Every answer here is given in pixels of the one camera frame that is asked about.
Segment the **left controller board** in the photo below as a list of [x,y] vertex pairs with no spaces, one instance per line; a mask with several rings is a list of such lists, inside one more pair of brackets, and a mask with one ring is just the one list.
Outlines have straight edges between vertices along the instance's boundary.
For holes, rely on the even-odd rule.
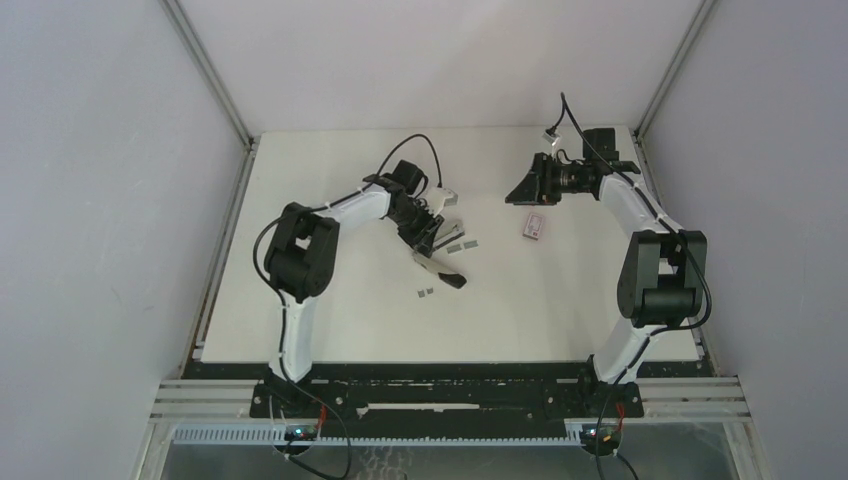
[[285,441],[293,442],[314,442],[319,435],[319,431],[314,427],[294,427],[288,430],[285,434]]

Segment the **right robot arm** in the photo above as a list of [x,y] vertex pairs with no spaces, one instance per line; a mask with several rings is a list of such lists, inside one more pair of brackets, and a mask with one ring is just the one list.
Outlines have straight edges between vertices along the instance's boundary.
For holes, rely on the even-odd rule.
[[582,410],[602,416],[617,403],[613,384],[635,380],[653,338],[694,328],[695,317],[707,310],[707,239],[700,231],[682,228],[649,195],[638,164],[621,159],[615,129],[593,128],[579,135],[582,158],[536,153],[505,201],[553,206],[567,194],[589,194],[629,238],[616,284],[620,318],[590,358],[594,378],[577,391]]

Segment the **grey black long stapler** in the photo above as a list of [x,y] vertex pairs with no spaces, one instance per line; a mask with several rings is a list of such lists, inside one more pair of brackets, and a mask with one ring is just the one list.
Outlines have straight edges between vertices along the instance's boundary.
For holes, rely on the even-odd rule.
[[467,279],[447,263],[448,247],[465,235],[462,220],[446,220],[436,231],[429,256],[414,252],[412,259],[428,273],[454,289],[462,289]]

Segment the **closed red staple box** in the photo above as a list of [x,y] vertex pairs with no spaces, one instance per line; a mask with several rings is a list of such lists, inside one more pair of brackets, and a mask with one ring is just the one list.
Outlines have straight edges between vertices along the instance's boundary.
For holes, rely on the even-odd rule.
[[531,240],[539,240],[545,224],[545,217],[541,214],[530,212],[527,215],[525,225],[523,227],[522,236]]

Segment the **right aluminium frame post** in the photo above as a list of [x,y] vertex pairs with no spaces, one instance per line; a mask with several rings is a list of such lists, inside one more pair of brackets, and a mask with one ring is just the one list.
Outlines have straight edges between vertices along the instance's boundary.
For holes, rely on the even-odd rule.
[[698,3],[691,20],[678,42],[672,57],[666,66],[659,84],[655,88],[636,128],[633,130],[634,144],[637,150],[645,155],[645,140],[660,112],[665,99],[673,88],[679,74],[682,72],[696,43],[706,30],[714,10],[720,4],[718,0],[702,0]]

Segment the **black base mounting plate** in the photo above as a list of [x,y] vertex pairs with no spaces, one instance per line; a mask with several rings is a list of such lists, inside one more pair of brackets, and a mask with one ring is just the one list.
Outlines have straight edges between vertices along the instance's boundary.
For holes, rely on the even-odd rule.
[[266,367],[201,366],[160,399],[188,418],[249,419],[350,437],[554,436],[565,424],[610,425],[649,414],[651,387],[697,384],[696,361],[650,362],[626,384],[597,382],[585,362],[320,364],[302,381]]

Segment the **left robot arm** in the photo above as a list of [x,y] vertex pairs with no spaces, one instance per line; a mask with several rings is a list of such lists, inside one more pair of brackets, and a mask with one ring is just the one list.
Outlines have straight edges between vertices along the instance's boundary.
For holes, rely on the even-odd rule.
[[263,231],[273,236],[263,262],[254,266],[280,295],[283,306],[280,346],[269,366],[285,379],[275,389],[273,401],[286,415],[305,414],[313,401],[311,388],[300,381],[312,368],[316,303],[333,277],[340,235],[387,218],[415,259],[429,259],[436,251],[442,211],[456,194],[437,185],[418,196],[423,180],[420,168],[402,161],[392,172],[365,177],[361,186],[340,199],[313,208],[297,202],[286,205]]

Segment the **controller board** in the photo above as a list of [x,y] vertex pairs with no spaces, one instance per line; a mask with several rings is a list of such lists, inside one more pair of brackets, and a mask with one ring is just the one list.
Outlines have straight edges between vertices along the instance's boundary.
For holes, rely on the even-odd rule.
[[285,434],[285,441],[293,442],[314,442],[319,435],[319,431],[314,427],[294,427],[288,430]]
[[589,455],[606,457],[619,448],[622,432],[610,425],[602,425],[599,429],[586,425],[579,439],[580,447]]

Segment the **aluminium frame post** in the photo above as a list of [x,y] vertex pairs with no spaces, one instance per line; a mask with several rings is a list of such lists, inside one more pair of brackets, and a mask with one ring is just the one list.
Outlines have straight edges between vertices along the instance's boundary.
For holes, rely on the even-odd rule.
[[212,98],[215,100],[231,130],[241,144],[242,159],[240,160],[239,175],[236,183],[237,187],[240,188],[246,184],[251,170],[251,154],[254,144],[253,135],[249,132],[243,116],[239,112],[223,77],[215,66],[185,6],[178,0],[160,0],[159,4],[183,43]]
[[636,128],[633,130],[634,144],[637,150],[645,155],[645,140],[660,112],[665,99],[673,88],[679,74],[682,72],[696,43],[706,30],[714,10],[720,4],[718,0],[702,0],[698,3],[691,20],[678,42],[672,57],[666,66],[659,84],[655,88]]

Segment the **right controller board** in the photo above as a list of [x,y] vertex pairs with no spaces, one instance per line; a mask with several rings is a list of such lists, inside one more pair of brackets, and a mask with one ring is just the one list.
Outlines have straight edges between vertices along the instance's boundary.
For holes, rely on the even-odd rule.
[[589,455],[606,457],[619,448],[622,432],[610,425],[602,425],[599,429],[586,425],[579,439],[580,447]]

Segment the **left aluminium frame post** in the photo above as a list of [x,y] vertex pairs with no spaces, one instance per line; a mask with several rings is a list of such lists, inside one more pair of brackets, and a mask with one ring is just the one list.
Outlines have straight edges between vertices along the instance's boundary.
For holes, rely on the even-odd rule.
[[223,77],[215,66],[185,6],[178,0],[160,0],[159,4],[183,43],[212,98],[215,100],[231,130],[241,144],[242,159],[240,160],[239,175],[236,183],[237,187],[240,188],[246,184],[251,170],[251,154],[254,144],[253,135],[249,132],[243,116],[239,112]]

